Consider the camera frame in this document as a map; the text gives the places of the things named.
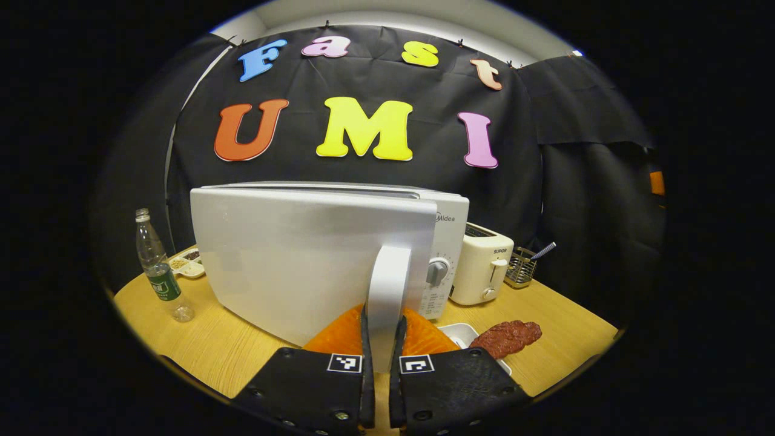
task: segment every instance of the midea logo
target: midea logo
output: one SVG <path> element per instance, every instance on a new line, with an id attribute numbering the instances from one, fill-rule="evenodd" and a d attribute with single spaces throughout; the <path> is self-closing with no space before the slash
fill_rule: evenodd
<path id="1" fill-rule="evenodd" d="M 442 215 L 441 212 L 436 212 L 436 222 L 437 223 L 439 221 L 454 221 L 454 220 L 455 220 L 454 216 Z"/>

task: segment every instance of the screw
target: screw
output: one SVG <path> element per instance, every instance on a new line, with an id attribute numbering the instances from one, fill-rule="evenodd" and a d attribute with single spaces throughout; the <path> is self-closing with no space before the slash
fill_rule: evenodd
<path id="1" fill-rule="evenodd" d="M 433 416 L 433 412 L 430 410 L 420 410 L 415 414 L 416 420 L 429 420 Z"/>

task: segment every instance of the foam letter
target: foam letter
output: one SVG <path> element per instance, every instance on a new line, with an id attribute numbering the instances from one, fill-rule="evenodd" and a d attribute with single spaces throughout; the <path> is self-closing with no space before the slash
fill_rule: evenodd
<path id="1" fill-rule="evenodd" d="M 277 47 L 282 47 L 287 43 L 288 41 L 286 40 L 277 40 L 240 56 L 239 60 L 243 62 L 245 72 L 239 78 L 239 81 L 250 80 L 272 68 L 272 63 L 264 61 L 274 61 L 277 59 L 280 56 L 280 51 Z"/>
<path id="2" fill-rule="evenodd" d="M 463 158 L 466 164 L 479 168 L 497 167 L 498 159 L 492 155 L 490 138 L 487 136 L 490 119 L 471 112 L 460 112 L 457 117 L 463 120 L 468 134 L 468 154 Z"/>
<path id="3" fill-rule="evenodd" d="M 407 64 L 422 65 L 423 67 L 435 67 L 439 64 L 439 58 L 435 55 L 439 49 L 431 44 L 409 41 L 404 44 L 404 50 L 406 51 L 401 53 L 401 58 Z"/>
<path id="4" fill-rule="evenodd" d="M 258 126 L 256 138 L 248 144 L 237 142 L 237 133 L 242 118 L 252 108 L 251 105 L 242 104 L 224 108 L 221 111 L 221 125 L 215 134 L 215 154 L 224 161 L 249 161 L 258 157 L 272 144 L 274 128 L 280 111 L 288 107 L 288 100 L 267 100 L 258 105 L 263 111 L 261 124 Z"/>
<path id="5" fill-rule="evenodd" d="M 412 106 L 404 102 L 388 100 L 377 109 L 371 118 L 361 109 L 356 99 L 332 97 L 325 101 L 331 109 L 329 127 L 323 144 L 317 148 L 318 156 L 342 157 L 349 148 L 344 144 L 344 133 L 350 137 L 358 156 L 369 151 L 377 135 L 380 142 L 374 148 L 374 156 L 392 161 L 410 161 L 412 151 L 406 143 L 406 122 Z"/>
<path id="6" fill-rule="evenodd" d="M 471 63 L 477 66 L 477 74 L 479 74 L 479 80 L 485 85 L 493 88 L 495 91 L 503 89 L 503 85 L 495 81 L 493 74 L 497 74 L 498 70 L 490 66 L 490 63 L 484 59 L 471 59 Z"/>
<path id="7" fill-rule="evenodd" d="M 344 36 L 324 36 L 312 41 L 314 44 L 304 47 L 301 54 L 305 56 L 342 57 L 347 54 L 350 39 Z"/>

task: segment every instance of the white wall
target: white wall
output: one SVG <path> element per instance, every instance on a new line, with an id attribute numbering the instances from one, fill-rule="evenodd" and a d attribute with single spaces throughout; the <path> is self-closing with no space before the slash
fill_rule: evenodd
<path id="1" fill-rule="evenodd" d="M 574 48 L 511 9 L 488 0 L 275 0 L 212 32 L 232 41 L 331 24 L 386 26 L 458 41 L 515 67 Z"/>

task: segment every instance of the wooden table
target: wooden table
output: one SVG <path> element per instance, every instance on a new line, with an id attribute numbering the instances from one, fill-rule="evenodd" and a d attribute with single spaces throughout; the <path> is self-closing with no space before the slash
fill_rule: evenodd
<path id="1" fill-rule="evenodd" d="M 114 302 L 127 324 L 151 350 L 228 398 L 253 378 L 280 347 L 293 347 L 227 310 L 215 298 L 207 275 L 177 280 L 196 317 L 180 324 L 166 314 L 145 275 L 127 283 Z M 543 336 L 505 359 L 511 377 L 537 396 L 613 342 L 617 329 L 585 308 L 533 280 L 523 289 L 501 287 L 498 297 L 478 306 L 447 302 L 437 326 L 467 323 L 478 333 L 502 321 L 533 321 Z M 388 418 L 388 374 L 375 375 L 376 428 L 369 434 L 398 434 Z"/>

